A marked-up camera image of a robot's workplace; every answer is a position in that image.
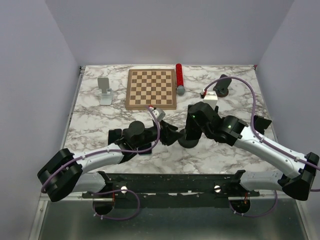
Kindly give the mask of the black folding phone stand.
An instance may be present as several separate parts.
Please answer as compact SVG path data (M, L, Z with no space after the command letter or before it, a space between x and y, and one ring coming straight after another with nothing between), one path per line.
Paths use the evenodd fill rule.
M264 135L265 134L265 130L271 125L272 120L264 118L262 116L258 116L258 115L254 115L253 117L253 127L254 129Z

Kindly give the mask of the black front mounting rail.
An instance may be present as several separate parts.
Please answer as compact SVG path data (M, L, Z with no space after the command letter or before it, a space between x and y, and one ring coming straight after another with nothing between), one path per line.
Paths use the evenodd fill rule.
M84 198L99 207L115 208L227 208L229 198L258 197L240 185L244 170L235 174L104 173L105 186Z

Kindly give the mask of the black round phone stand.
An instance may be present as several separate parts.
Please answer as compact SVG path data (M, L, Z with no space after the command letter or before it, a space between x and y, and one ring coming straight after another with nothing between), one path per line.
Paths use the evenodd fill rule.
M178 139L178 143L183 148L191 149L191 148L194 148L199 143L198 139L196 139L196 140L187 140L186 139L186 131L185 131L185 129L181 129L179 132L182 134L182 137Z

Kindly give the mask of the left aluminium extrusion rail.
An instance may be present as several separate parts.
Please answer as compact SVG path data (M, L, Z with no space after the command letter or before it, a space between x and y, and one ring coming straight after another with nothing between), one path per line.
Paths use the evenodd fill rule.
M46 193L41 193L39 196L40 201L51 201L50 197Z

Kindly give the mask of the grey metal phone stand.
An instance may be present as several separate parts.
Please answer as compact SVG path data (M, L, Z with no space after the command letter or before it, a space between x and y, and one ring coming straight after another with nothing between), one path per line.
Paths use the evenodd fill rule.
M98 88L101 90L100 105L110 106L112 104L114 92L110 87L110 80L108 77L97 78Z

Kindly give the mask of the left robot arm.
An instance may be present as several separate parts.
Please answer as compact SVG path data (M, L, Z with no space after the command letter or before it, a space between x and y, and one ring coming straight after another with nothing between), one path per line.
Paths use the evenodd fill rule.
M155 121L146 128L141 121L132 122L112 144L87 153L72 153L60 149L37 173L42 184L41 192L52 202L67 197L80 183L82 175L107 165L117 165L143 153L143 146L157 143L170 146L183 136L176 126L165 121Z

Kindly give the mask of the teal-backed phone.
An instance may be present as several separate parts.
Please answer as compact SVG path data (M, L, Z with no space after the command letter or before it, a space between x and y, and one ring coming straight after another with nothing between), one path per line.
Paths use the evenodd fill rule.
M137 152L140 156L147 156L147 155L151 155L152 154L152 143L149 142L149 143L146 143L144 145L140 145L138 148L137 148Z

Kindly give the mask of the wooden chessboard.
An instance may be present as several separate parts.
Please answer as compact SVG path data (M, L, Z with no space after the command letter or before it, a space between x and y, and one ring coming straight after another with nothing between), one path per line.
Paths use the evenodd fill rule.
M125 109L143 110L146 106L153 106L163 110L176 110L176 86L174 69L130 69Z

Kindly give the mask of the brown round phone stand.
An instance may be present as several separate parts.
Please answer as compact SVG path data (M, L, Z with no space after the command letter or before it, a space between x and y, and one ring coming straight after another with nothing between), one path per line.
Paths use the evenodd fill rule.
M220 76L220 79L221 78L223 78L223 79L216 83L216 85L213 87L213 90L215 91L216 95L219 98L224 98L229 94L228 87L230 86L232 79L227 78L227 75L225 75L225 74L222 74Z

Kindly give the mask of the red handled microphone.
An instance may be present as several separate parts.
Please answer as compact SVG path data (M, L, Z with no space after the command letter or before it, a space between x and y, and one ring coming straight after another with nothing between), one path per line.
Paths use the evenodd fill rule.
M183 76L183 68L180 63L175 65L175 72L176 72L176 93L179 96L183 96L185 94L185 87L184 87L184 76Z

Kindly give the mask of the purple-cased black phone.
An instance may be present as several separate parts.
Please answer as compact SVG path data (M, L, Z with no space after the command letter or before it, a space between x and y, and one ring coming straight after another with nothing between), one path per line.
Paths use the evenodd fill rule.
M121 138L122 136L122 129L121 128L116 128L116 129L110 129L108 131L108 145L114 143L116 140L118 140L119 138Z

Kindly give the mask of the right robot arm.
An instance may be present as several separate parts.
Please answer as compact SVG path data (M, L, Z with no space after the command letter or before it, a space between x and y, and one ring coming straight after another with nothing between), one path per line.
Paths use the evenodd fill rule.
M282 191L289 197L306 201L312 190L320 157L293 151L261 134L255 134L245 121L228 115L220 117L217 108L198 102L189 105L185 140L197 143L202 135L217 143L245 150L276 167L276 171L247 172L230 183L230 191L241 196L247 191Z

